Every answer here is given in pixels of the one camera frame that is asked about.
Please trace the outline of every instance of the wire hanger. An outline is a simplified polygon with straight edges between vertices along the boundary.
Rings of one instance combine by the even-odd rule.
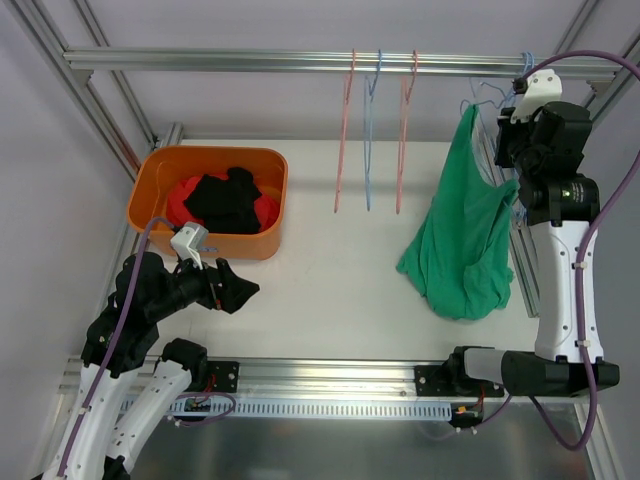
[[[340,194],[342,193],[342,170],[344,169],[344,147],[347,140],[347,123],[349,122],[349,101],[351,100],[351,85],[353,74],[356,70],[356,51],[351,51],[351,72],[344,77],[342,97],[342,134],[340,137],[340,152],[338,153],[338,175],[336,178],[336,199],[333,205],[333,213],[338,213],[340,207]]]
[[[536,66],[536,59],[533,55],[533,53],[531,52],[522,52],[522,57],[524,58],[524,68],[522,69],[522,74],[524,75],[525,73],[527,73],[529,70],[531,70],[533,67]],[[495,85],[492,85],[488,82],[480,82],[479,87],[483,87],[483,86],[488,86],[491,87],[495,90],[499,90],[502,93],[503,99],[500,102],[500,104],[496,105],[493,100],[485,100],[483,102],[479,102],[478,101],[478,94],[480,93],[479,91],[476,91],[476,89],[473,87],[473,82],[471,80],[471,78],[469,78],[469,87],[471,88],[471,93],[473,94],[473,98],[475,100],[475,105],[484,105],[487,103],[492,104],[497,110],[500,110],[500,108],[502,108],[502,106],[506,105],[506,106],[513,106],[515,104],[515,92],[513,91],[513,89],[511,89],[511,91],[509,92],[509,94],[505,94],[504,90],[502,90],[500,87],[497,87]],[[469,100],[463,100],[460,103],[460,115],[462,115],[462,107],[464,105],[464,103],[469,103],[471,104],[471,102]],[[489,147],[491,148],[491,153],[492,155],[495,157],[496,154],[496,145],[494,142],[494,139],[491,135],[489,135],[488,133],[488,129],[487,126],[485,124],[484,121],[484,116],[482,114],[482,110],[478,111],[478,116],[480,118],[480,124],[481,124],[481,128],[484,132],[484,136],[485,138],[487,138],[489,140]],[[502,170],[500,170],[500,175],[502,176],[502,180],[505,180],[504,177],[504,172],[502,172]],[[513,170],[513,175],[514,178],[517,180],[518,179],[518,172],[514,169]],[[515,204],[513,205],[513,216],[516,220],[516,225],[518,227],[521,227],[523,225],[523,222],[526,220],[527,217],[527,210],[526,208],[524,208],[524,205],[522,205],[522,203],[520,202],[520,200],[516,200]]]
[[[409,103],[413,93],[413,85],[416,83],[418,74],[418,52],[413,51],[413,75],[411,84],[408,85],[407,78],[402,77],[400,81],[400,140],[398,141],[398,174],[396,183],[396,214],[400,213],[402,206],[402,175],[404,173],[404,154],[407,147],[407,126],[409,124]]]
[[[371,81],[369,75],[364,77],[364,189],[367,199],[367,211],[371,211],[371,144],[373,142],[373,100],[376,85],[382,68],[382,51],[378,50],[378,66],[376,76]]]

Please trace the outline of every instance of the laundry basket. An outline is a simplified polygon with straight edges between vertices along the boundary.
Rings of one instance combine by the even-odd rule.
[[[280,204],[275,223],[253,235],[210,233],[202,256],[264,260],[280,246],[282,217],[287,193],[287,162],[267,148],[171,146],[153,152],[142,165],[133,187],[127,217],[129,224],[143,232],[149,220],[165,217],[167,196],[181,180],[204,174],[225,173],[242,167],[253,174],[254,183]],[[151,242],[162,252],[173,254],[169,244],[173,232],[164,224],[156,226]]]

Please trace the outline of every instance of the black bracket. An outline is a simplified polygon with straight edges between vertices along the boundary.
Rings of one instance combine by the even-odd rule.
[[[480,397],[501,398],[504,389],[496,389],[493,382],[476,380],[467,377],[453,381],[445,364],[416,365],[413,367],[413,378],[418,397]]]
[[[207,373],[213,375],[211,390],[214,392],[236,393],[240,380],[240,364],[238,362],[208,361]]]

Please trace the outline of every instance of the blue hanger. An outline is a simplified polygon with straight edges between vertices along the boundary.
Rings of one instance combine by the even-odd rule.
[[[373,142],[373,99],[382,68],[382,51],[378,50],[378,66],[373,82],[369,75],[364,77],[364,191],[367,211],[371,211],[371,144]]]

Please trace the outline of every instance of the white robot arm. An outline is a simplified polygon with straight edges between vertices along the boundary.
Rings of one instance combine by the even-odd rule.
[[[514,88],[523,97],[498,119],[495,163],[519,173],[519,198],[536,249],[540,324],[535,353],[458,347],[447,362],[447,375],[454,382],[489,380],[512,395],[582,395],[588,390],[582,348],[598,389],[619,381],[618,366],[604,361],[595,321],[597,232],[583,252],[585,260],[577,258],[600,211],[596,183],[577,173],[592,123],[585,108],[559,101],[562,85],[552,69],[539,70],[526,82],[520,79]],[[576,268],[582,271],[584,325],[578,315]]]
[[[201,261],[198,248],[206,234],[202,226],[188,223],[174,236],[171,245],[179,255],[174,273],[159,255],[143,249],[139,259],[125,260],[116,292],[87,331],[79,394],[61,445],[40,478],[128,479],[144,443],[178,395],[204,389],[206,349],[175,339],[166,345],[150,384],[116,425],[122,402],[158,339],[160,320],[194,302],[234,313],[259,290],[236,276],[226,260],[216,259],[217,269]]]

